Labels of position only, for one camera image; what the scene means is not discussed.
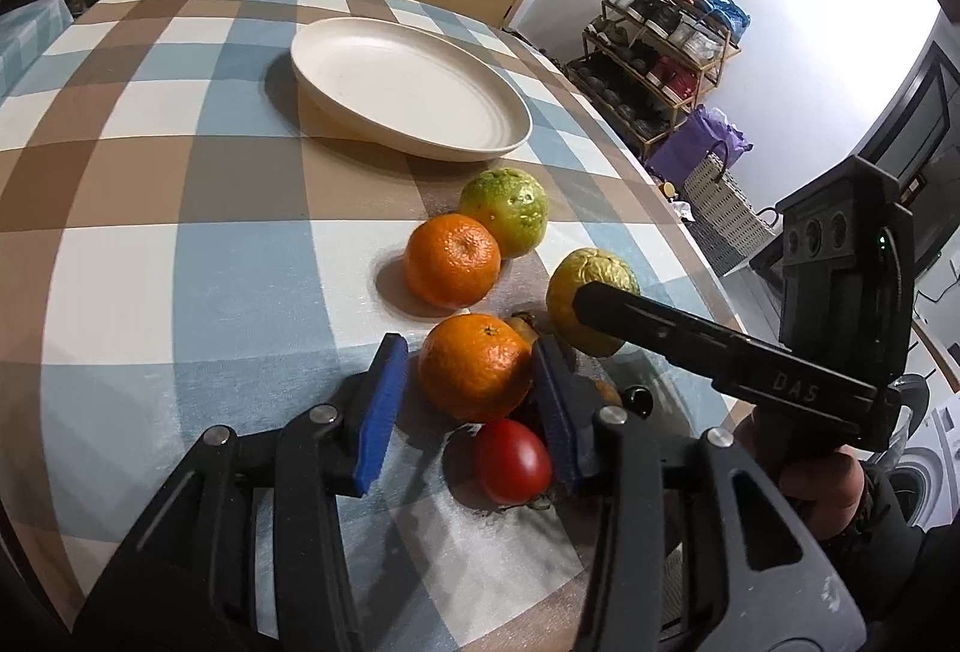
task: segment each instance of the bag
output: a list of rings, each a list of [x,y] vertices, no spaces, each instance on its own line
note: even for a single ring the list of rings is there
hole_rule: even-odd
[[[674,187],[680,187],[717,143],[725,145],[728,165],[733,165],[743,152],[754,147],[741,131],[727,121],[722,110],[715,107],[707,110],[700,104],[650,157],[648,163],[656,174],[674,184]]]
[[[727,143],[718,140],[683,184],[680,193],[690,202],[694,222],[686,225],[714,273],[733,270],[776,237],[776,208],[754,213],[727,170]],[[714,151],[722,152],[721,160]],[[773,224],[760,216],[774,212]]]

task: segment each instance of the purple bag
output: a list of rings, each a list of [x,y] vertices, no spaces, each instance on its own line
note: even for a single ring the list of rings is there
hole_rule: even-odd
[[[752,147],[754,144],[747,142],[743,133],[727,121],[722,110],[716,107],[707,110],[699,104],[647,163],[651,170],[679,189],[711,150],[730,167]]]

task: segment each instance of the finger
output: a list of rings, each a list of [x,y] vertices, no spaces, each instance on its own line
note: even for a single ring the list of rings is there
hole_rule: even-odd
[[[860,502],[863,481],[863,468],[856,457],[836,451],[788,465],[779,478],[779,489],[789,497],[845,509]]]
[[[829,503],[814,503],[803,521],[816,540],[832,539],[847,529],[847,525],[856,516],[859,505],[859,502],[856,502],[845,508],[838,508]]]

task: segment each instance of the orange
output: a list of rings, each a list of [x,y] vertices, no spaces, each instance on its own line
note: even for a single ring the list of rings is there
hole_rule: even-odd
[[[426,336],[419,379],[427,398],[463,422],[488,422],[513,411],[530,389],[530,345],[486,314],[444,319]]]
[[[475,219],[435,216],[414,230],[403,253],[410,290],[439,308],[466,308],[483,299],[500,275],[500,249]]]

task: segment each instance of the washing machine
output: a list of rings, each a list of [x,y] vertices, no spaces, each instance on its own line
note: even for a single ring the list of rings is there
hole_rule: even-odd
[[[904,518],[923,529],[949,525],[960,509],[960,398],[932,408],[888,478]]]

